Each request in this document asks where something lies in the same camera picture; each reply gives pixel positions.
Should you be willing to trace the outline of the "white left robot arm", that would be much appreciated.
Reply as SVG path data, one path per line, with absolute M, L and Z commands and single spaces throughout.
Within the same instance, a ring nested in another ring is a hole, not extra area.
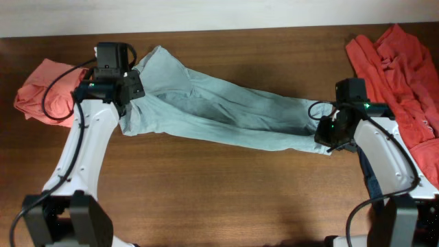
M 35 246 L 127 246 L 97 199 L 113 130 L 131 100 L 143 97 L 138 71 L 83 80 L 73 92 L 74 120 L 60 160 L 39 195 L 20 212 Z

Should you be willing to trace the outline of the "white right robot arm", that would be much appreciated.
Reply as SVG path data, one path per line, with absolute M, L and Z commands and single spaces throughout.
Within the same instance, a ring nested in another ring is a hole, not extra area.
M 438 190 L 405 147 L 386 104 L 334 103 L 318 118 L 317 143 L 357 152 L 369 199 L 349 214 L 343 236 L 325 246 L 437 246 Z

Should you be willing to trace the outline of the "light blue polo shirt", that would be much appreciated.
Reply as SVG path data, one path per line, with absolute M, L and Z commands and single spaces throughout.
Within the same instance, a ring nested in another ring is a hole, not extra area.
M 185 67 L 155 47 L 135 66 L 145 96 L 132 100 L 119 125 L 126 136 L 150 132 L 265 151 L 326 154 L 314 140 L 332 107 L 237 86 Z

